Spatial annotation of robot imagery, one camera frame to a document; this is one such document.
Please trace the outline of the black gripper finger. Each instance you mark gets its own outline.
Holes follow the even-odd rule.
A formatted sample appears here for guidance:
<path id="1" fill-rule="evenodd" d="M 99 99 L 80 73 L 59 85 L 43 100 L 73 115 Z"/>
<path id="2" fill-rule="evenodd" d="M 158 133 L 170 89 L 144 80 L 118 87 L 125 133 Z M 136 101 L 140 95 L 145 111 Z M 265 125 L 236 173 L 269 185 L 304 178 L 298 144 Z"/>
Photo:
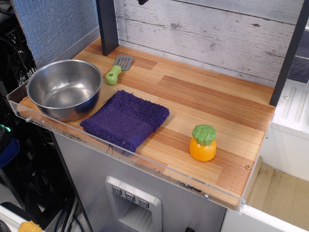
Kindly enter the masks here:
<path id="1" fill-rule="evenodd" d="M 138 0 L 139 5 L 143 5 L 143 4 L 145 4 L 147 1 L 148 1 L 148 0 Z"/>

